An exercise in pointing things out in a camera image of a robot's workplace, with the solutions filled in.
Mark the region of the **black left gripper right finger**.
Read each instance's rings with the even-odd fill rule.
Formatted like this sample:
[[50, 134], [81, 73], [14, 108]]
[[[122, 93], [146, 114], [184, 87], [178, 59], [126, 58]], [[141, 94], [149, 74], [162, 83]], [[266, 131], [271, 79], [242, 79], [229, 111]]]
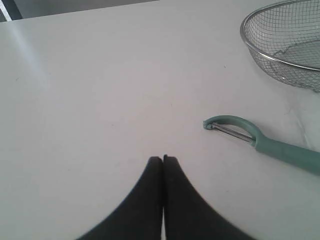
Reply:
[[163, 158], [167, 240], [252, 240], [217, 213], [196, 191], [177, 158]]

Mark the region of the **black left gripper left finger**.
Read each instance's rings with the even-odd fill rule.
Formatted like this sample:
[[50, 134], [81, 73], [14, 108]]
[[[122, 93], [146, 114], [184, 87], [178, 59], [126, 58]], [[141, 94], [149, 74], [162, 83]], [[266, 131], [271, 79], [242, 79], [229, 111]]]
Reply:
[[151, 157], [126, 198], [80, 240], [160, 240], [163, 222], [163, 161]]

